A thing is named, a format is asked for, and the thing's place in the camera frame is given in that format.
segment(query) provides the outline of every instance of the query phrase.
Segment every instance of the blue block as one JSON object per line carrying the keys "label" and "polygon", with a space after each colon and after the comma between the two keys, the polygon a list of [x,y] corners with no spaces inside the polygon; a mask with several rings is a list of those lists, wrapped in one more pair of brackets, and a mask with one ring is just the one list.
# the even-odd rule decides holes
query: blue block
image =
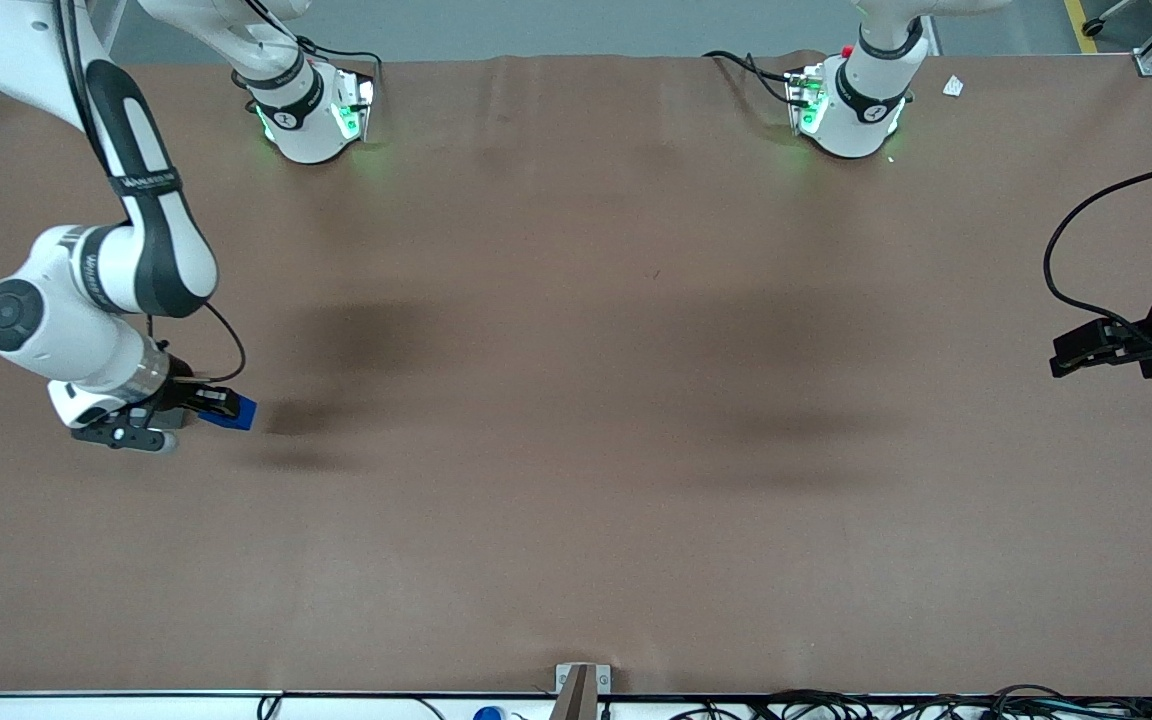
{"label": "blue block", "polygon": [[256,419],[256,401],[238,395],[237,418],[225,418],[223,415],[215,414],[198,414],[198,419],[209,420],[212,425],[220,425],[221,429],[250,430],[252,420]]}

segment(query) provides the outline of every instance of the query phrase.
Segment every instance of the white label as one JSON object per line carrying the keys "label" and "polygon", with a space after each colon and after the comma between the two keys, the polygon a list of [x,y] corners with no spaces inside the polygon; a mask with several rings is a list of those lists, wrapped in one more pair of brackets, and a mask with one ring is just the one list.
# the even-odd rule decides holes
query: white label
{"label": "white label", "polygon": [[950,76],[950,82],[945,83],[945,90],[941,92],[949,97],[963,94],[963,81],[961,81],[958,76]]}

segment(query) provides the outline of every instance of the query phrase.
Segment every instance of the black band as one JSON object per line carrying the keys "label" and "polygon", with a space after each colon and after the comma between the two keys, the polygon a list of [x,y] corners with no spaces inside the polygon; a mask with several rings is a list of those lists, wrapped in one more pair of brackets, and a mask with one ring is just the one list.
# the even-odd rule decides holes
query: black band
{"label": "black band", "polygon": [[905,90],[902,90],[900,94],[888,97],[886,100],[863,94],[863,92],[852,88],[850,82],[847,82],[846,60],[842,61],[842,65],[838,66],[838,74],[833,79],[835,79],[835,85],[838,86],[838,99],[844,101],[849,108],[855,109],[856,119],[867,126],[881,123],[900,105],[901,100],[905,99],[905,91],[909,90],[909,86],[905,86]]}
{"label": "black band", "polygon": [[114,301],[109,300],[109,294],[105,291],[105,283],[100,282],[100,245],[116,227],[120,225],[101,225],[99,228],[92,228],[86,240],[83,240],[83,247],[78,249],[78,274],[83,279],[83,290],[88,293],[93,304],[106,313],[122,314],[127,313],[127,310],[114,305]]}
{"label": "black band", "polygon": [[291,68],[285,70],[278,77],[271,77],[268,79],[252,79],[248,76],[240,74],[238,77],[243,78],[247,83],[247,90],[278,90],[285,85],[289,85],[296,76],[301,74],[301,68],[305,67],[305,53],[302,50],[296,51],[296,61],[291,63]]}
{"label": "black band", "polygon": [[115,176],[109,179],[109,187],[119,197],[157,197],[168,192],[180,192],[180,173],[168,168],[154,173],[134,174],[134,176]]}
{"label": "black band", "polygon": [[314,84],[310,91],[291,105],[283,105],[282,108],[265,103],[256,103],[265,119],[282,129],[301,129],[305,123],[305,118],[323,101],[323,76],[314,70]]}
{"label": "black band", "polygon": [[901,45],[896,50],[882,50],[882,47],[874,47],[865,41],[865,33],[861,32],[861,53],[870,55],[870,58],[878,58],[879,60],[900,60],[901,58],[904,58],[904,55],[909,55],[909,51],[914,50],[915,45],[918,45],[918,40],[922,40],[923,20],[910,20],[909,28],[905,28],[905,31],[909,33],[909,36],[905,36],[905,44]]}

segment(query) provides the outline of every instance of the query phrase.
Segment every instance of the brown table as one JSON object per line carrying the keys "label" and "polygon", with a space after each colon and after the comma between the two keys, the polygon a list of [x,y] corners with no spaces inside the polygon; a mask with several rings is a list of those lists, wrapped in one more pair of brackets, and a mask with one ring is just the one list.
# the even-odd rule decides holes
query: brown table
{"label": "brown table", "polygon": [[[1152,694],[1152,382],[1053,381],[1039,274],[1152,168],[1128,58],[929,60],[859,161],[713,61],[503,58],[387,66],[376,144],[296,167],[227,73],[132,69],[259,424],[101,450],[0,361],[0,689]],[[119,218],[0,104],[0,276]],[[1056,271],[1143,314],[1152,184]]]}

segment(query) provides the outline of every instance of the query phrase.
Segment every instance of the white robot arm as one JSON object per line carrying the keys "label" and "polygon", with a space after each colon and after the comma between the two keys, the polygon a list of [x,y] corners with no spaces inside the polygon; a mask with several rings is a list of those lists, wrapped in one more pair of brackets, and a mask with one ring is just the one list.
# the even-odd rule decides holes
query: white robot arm
{"label": "white robot arm", "polygon": [[801,135],[840,158],[873,154],[905,107],[905,91],[927,58],[922,15],[988,13],[1011,0],[851,0],[861,38],[849,56],[833,55],[791,81],[791,121]]}
{"label": "white robot arm", "polygon": [[374,82],[308,58],[283,20],[310,0],[141,0],[154,18],[195,36],[237,70],[265,136],[285,158],[323,162],[361,141]]}
{"label": "white robot arm", "polygon": [[0,0],[0,91],[88,132],[128,219],[38,236],[26,263],[0,281],[0,356],[51,380],[52,404],[74,437],[169,450],[170,433],[147,427],[157,410],[234,420],[247,399],[191,378],[123,319],[195,313],[217,288],[217,262],[145,97],[74,3]]}

